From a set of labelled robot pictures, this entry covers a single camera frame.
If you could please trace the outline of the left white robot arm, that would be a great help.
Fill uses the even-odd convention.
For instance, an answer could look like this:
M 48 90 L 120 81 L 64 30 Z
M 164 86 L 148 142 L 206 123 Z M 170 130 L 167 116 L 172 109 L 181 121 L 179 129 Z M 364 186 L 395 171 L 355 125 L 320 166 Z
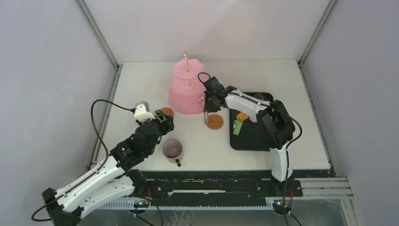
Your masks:
M 55 226 L 76 226 L 92 211 L 120 197 L 147 193 L 143 174 L 135 169 L 154 153 L 162 136 L 174 130 L 173 117 L 136 107 L 138 127 L 119 142 L 98 166 L 65 187 L 42 193 L 45 209 Z

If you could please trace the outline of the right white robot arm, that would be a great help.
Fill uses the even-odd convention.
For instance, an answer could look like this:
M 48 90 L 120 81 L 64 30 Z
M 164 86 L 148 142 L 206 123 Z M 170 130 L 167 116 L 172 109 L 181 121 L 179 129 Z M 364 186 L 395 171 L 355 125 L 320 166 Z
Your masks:
M 299 123 L 287 113 L 279 100 L 263 101 L 251 97 L 236 87 L 224 87 L 216 77 L 209 76 L 206 81 L 200 82 L 205 88 L 205 113 L 216 113 L 222 108 L 229 108 L 256 119 L 258 132 L 271 152 L 271 174 L 275 179 L 272 191 L 278 196 L 284 196 L 291 188 L 288 178 L 292 175 L 292 168 L 288 149 L 296 140 L 293 133 Z

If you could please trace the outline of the pink-tipped metal tongs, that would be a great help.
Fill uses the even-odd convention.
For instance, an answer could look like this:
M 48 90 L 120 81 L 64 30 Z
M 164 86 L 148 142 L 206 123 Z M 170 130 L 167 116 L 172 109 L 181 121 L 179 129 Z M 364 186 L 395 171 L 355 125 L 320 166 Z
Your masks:
M 204 107 L 203 113 L 204 113 L 204 124 L 207 126 L 208 125 L 208 111 L 205 107 Z

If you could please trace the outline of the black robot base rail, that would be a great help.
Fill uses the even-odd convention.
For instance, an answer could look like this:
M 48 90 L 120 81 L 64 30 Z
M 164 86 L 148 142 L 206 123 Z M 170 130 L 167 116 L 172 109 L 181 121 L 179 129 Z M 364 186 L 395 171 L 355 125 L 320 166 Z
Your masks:
M 300 181 L 274 182 L 269 170 L 143 171 L 159 207 L 264 207 L 267 198 L 303 196 Z

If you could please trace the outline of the green striped cake slice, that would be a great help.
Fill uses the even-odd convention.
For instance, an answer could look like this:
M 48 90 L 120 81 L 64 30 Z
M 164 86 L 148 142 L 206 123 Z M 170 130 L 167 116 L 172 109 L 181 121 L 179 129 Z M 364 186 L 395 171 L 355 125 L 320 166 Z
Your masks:
M 240 131 L 242 129 L 243 122 L 239 120 L 235 120 L 233 124 L 233 134 L 238 136 L 240 134 Z

